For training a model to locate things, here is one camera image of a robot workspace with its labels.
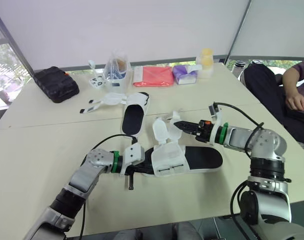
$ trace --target red package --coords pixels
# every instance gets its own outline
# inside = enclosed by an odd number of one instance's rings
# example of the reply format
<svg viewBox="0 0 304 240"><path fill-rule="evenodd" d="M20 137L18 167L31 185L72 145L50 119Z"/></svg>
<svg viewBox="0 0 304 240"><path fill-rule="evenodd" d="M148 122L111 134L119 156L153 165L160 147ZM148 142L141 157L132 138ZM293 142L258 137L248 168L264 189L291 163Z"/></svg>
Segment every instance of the red package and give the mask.
<svg viewBox="0 0 304 240"><path fill-rule="evenodd" d="M139 66L134 68L133 85L136 87L167 87L174 84L170 66Z"/></svg>

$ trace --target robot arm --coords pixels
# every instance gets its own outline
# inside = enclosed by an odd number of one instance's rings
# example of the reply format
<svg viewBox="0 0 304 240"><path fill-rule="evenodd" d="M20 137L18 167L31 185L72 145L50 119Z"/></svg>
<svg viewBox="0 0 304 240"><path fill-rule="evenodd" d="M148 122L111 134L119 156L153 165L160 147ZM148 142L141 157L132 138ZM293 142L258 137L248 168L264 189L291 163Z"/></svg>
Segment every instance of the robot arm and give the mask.
<svg viewBox="0 0 304 240"><path fill-rule="evenodd" d="M220 117L217 108L210 106L214 117ZM284 178L285 140L272 130L252 131L245 128L218 126L201 120L199 124L179 121L175 125L201 142L214 141L225 148L240 152L250 151L249 191L240 199L240 215L262 240L304 240L304 228L291 223L291 210Z"/></svg>
<svg viewBox="0 0 304 240"><path fill-rule="evenodd" d="M138 143L126 148L123 156L119 156L117 151L108 152L100 148L91 150L85 162L44 210L24 239L64 240L64 232L72 227L76 214L91 194L99 176L103 173L119 173L123 176L128 166L141 163L144 157L144 149Z"/></svg>

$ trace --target white wall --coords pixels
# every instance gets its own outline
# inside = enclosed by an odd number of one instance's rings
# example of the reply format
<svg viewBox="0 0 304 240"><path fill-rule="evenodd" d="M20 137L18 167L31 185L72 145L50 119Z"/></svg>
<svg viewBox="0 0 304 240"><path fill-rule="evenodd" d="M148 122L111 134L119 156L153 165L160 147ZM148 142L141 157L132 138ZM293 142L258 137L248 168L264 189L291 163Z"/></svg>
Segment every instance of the white wall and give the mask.
<svg viewBox="0 0 304 240"><path fill-rule="evenodd" d="M231 55L304 57L304 0L253 0Z"/></svg>
<svg viewBox="0 0 304 240"><path fill-rule="evenodd" d="M226 55L247 0L0 0L0 17L33 69Z"/></svg>

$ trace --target green ring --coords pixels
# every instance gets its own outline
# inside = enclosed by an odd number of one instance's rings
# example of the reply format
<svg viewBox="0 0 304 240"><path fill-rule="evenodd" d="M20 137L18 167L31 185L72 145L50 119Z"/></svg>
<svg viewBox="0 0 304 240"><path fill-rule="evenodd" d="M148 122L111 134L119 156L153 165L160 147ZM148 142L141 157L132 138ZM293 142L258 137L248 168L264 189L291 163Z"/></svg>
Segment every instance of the green ring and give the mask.
<svg viewBox="0 0 304 240"><path fill-rule="evenodd" d="M220 144L224 143L227 127L228 127L228 123L226 122L226 123L224 123L222 131L221 131L221 135L220 135L220 139L219 139Z"/></svg>
<svg viewBox="0 0 304 240"><path fill-rule="evenodd" d="M113 162L113 168L111 170L112 173L116 172L117 162L118 162L118 157L119 156L120 156L120 152L119 151L114 151L114 162Z"/></svg>

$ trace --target black case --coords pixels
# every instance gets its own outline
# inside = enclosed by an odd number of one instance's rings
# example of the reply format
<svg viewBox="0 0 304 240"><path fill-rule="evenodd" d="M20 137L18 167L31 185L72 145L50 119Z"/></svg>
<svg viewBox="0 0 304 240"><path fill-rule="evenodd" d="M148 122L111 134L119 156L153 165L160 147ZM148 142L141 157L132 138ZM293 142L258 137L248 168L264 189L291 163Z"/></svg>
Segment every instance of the black case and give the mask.
<svg viewBox="0 0 304 240"><path fill-rule="evenodd" d="M36 73L34 81L55 103L61 103L80 92L77 83L71 76L56 66Z"/></svg>

